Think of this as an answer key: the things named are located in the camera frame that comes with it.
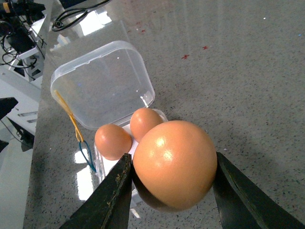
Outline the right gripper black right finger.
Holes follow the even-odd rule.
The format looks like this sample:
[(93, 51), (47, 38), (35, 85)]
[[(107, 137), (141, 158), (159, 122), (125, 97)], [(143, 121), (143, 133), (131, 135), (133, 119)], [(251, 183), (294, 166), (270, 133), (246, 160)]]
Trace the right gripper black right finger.
[(303, 229), (305, 225), (269, 198), (217, 153), (213, 191), (223, 229)]

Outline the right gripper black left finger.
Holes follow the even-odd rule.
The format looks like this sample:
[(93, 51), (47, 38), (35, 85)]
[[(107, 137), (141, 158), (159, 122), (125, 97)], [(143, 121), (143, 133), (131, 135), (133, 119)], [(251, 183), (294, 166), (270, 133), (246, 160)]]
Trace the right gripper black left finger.
[(132, 157), (124, 154), (61, 229), (126, 229), (132, 198)]

